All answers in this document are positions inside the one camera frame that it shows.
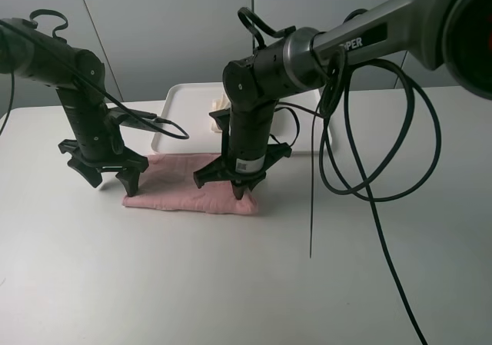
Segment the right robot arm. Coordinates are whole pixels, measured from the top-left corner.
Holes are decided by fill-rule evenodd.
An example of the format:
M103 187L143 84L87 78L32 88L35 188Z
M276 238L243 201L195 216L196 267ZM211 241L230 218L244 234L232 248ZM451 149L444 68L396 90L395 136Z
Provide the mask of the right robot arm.
M292 26L275 31L248 8L238 17L258 46L223 70L231 106L212 113L222 131L221 155L194 173L198 187L228 181L241 198L291 154L288 144L269 141L282 98L322 88L319 111L328 117L347 92L352 70L384 67L395 52L411 53L431 71L445 66L472 94L491 96L491 0L390 0L352 13L328 32Z

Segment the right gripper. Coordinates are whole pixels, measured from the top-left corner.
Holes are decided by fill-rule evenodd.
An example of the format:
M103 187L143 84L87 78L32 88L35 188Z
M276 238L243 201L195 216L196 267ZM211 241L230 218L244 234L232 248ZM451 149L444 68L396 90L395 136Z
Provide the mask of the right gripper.
M276 104L268 102L253 111L236 106L209 115L221 129L221 155L193 173L198 188L207 183L229 181L234 197L241 200L266 178L267 170L291 156L287 143L269 144Z

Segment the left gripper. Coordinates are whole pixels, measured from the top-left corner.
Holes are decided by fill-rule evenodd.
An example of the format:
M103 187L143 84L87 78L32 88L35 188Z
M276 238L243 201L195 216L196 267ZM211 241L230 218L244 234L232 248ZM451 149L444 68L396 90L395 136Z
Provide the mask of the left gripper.
M74 133L74 141L64 141L60 150L71 155L68 166L93 188L102 183L102 168L121 170L115 176L128 197L138 193L139 178L148 167L147 158L125 147L119 126L108 115L100 95L85 89L59 88L58 98Z

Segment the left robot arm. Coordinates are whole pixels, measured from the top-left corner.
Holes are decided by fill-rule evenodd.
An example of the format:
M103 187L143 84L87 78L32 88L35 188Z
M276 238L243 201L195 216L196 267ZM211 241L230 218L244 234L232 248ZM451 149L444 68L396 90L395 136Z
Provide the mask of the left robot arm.
M1 72L55 88L75 136L58 146L71 156L68 166L92 187L101 184L102 173L114 172L127 195L135 195L148 159L125 146L120 127L143 122L145 113L121 104L109 108L104 64L87 49L39 32L35 18L42 14L1 21Z

